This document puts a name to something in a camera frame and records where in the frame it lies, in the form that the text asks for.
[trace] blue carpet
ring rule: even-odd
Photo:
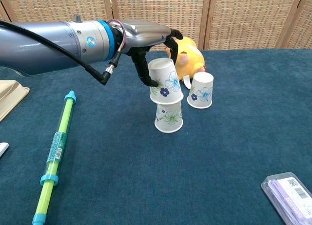
[[[83,68],[21,77],[0,123],[0,224],[31,224],[63,98],[77,103],[47,225],[282,225],[260,184],[291,171],[312,191],[312,50],[205,51],[213,104],[154,127],[156,104],[123,55],[106,86]],[[150,52],[148,61],[166,57]],[[107,62],[94,64],[103,72]]]

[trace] green plastic tube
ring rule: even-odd
[[[55,186],[59,180],[60,164],[64,155],[69,124],[75,103],[75,93],[74,91],[70,91],[69,94],[65,96],[64,107],[59,119],[58,128],[54,134],[44,175],[40,181],[42,190],[36,213],[33,217],[33,225],[43,225],[45,223],[53,186]]]

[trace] plastic package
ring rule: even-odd
[[[312,225],[312,194],[295,174],[268,176],[261,187],[285,224]]]

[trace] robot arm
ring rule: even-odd
[[[146,53],[154,45],[164,43],[171,49],[174,63],[178,30],[141,19],[113,19],[52,23],[10,23],[0,20],[0,66],[11,68],[23,76],[32,76],[81,65],[101,84],[106,85],[117,67],[121,54],[128,55],[141,81],[158,86],[151,80]],[[103,73],[91,63],[108,61]]]

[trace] beige tray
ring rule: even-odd
[[[0,80],[0,122],[28,93],[16,80]]]

